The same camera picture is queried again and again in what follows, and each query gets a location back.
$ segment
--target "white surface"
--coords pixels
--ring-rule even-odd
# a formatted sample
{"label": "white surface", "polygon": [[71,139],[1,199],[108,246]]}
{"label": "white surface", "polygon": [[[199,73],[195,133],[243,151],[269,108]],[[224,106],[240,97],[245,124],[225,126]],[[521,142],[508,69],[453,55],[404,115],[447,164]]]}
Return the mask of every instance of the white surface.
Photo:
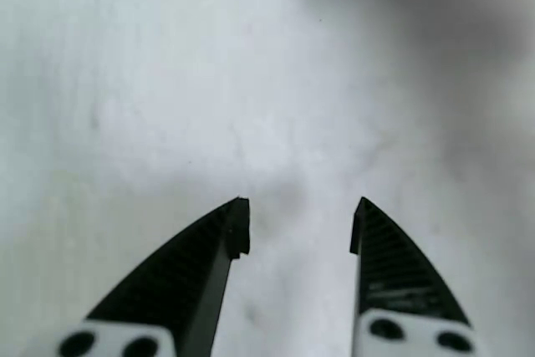
{"label": "white surface", "polygon": [[214,356],[347,356],[366,195],[535,340],[535,0],[0,0],[0,354],[236,195]]}
{"label": "white surface", "polygon": [[152,325],[117,324],[102,321],[83,321],[53,332],[38,334],[30,339],[22,357],[61,357],[59,349],[73,334],[90,332],[94,342],[83,357],[122,357],[123,351],[134,341],[153,339],[157,344],[154,357],[176,357],[171,332]]}
{"label": "white surface", "polygon": [[[370,333],[376,319],[388,319],[398,324],[403,339],[385,339]],[[455,351],[441,346],[438,338],[444,333],[462,336],[471,346],[470,351]],[[420,317],[383,309],[370,309],[361,316],[357,328],[357,357],[486,357],[487,347],[477,332],[465,324],[447,319]]]}

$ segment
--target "black plastic part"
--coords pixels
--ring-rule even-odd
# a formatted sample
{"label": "black plastic part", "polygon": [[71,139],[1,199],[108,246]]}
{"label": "black plastic part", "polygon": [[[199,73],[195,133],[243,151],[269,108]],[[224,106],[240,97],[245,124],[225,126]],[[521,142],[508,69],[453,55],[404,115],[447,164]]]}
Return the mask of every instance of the black plastic part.
{"label": "black plastic part", "polygon": [[403,329],[394,321],[389,319],[376,319],[369,326],[369,331],[375,336],[387,340],[403,340],[405,334]]}
{"label": "black plastic part", "polygon": [[436,338],[436,342],[445,349],[455,350],[459,353],[470,353],[472,346],[470,341],[454,332],[442,332]]}
{"label": "black plastic part", "polygon": [[123,357],[154,357],[158,353],[158,342],[152,338],[138,338],[123,350]]}
{"label": "black plastic part", "polygon": [[386,309],[470,325],[422,251],[366,198],[354,214],[350,251],[360,256],[360,314]]}
{"label": "black plastic part", "polygon": [[163,326],[177,355],[208,357],[231,261],[249,247],[249,201],[236,198],[154,252],[87,318]]}
{"label": "black plastic part", "polygon": [[59,346],[61,357],[80,357],[87,354],[93,347],[95,336],[93,332],[78,332],[71,334]]}

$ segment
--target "white tabletop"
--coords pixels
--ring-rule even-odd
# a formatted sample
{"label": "white tabletop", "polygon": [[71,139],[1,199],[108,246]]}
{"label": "white tabletop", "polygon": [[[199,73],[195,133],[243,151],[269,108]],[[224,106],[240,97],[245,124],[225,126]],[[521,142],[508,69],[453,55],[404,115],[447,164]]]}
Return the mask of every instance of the white tabletop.
{"label": "white tabletop", "polygon": [[535,340],[535,0],[0,0],[0,355],[231,198],[215,357],[349,355],[352,214]]}

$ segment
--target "screw hole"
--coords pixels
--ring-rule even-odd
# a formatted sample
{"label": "screw hole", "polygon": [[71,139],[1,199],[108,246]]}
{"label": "screw hole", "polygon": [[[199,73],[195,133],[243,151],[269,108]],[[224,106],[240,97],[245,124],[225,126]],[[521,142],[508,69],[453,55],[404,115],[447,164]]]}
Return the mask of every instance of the screw hole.
{"label": "screw hole", "polygon": [[91,332],[71,334],[59,346],[59,355],[62,357],[80,357],[93,347],[94,339],[94,334]]}
{"label": "screw hole", "polygon": [[403,329],[390,319],[376,319],[369,326],[369,331],[375,336],[388,340],[402,340],[405,338]]}
{"label": "screw hole", "polygon": [[470,341],[455,332],[442,332],[438,335],[436,341],[445,349],[451,349],[461,353],[469,353],[472,351]]}
{"label": "screw hole", "polygon": [[138,338],[130,342],[123,351],[123,357],[154,357],[158,351],[158,342],[149,337]]}

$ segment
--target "ridged texture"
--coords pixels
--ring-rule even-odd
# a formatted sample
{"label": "ridged texture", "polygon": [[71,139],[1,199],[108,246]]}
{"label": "ridged texture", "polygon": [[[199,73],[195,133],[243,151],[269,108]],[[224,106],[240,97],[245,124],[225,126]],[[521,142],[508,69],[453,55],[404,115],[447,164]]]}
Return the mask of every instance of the ridged texture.
{"label": "ridged texture", "polygon": [[[164,326],[178,348],[200,303],[211,297],[205,287],[216,258],[228,260],[228,272],[232,258],[248,253],[248,224],[248,200],[238,198],[217,208],[148,257],[88,319]],[[223,254],[222,247],[227,249]]]}
{"label": "ridged texture", "polygon": [[365,198],[355,213],[351,252],[360,255],[361,313],[367,309],[387,309],[469,324],[425,255]]}

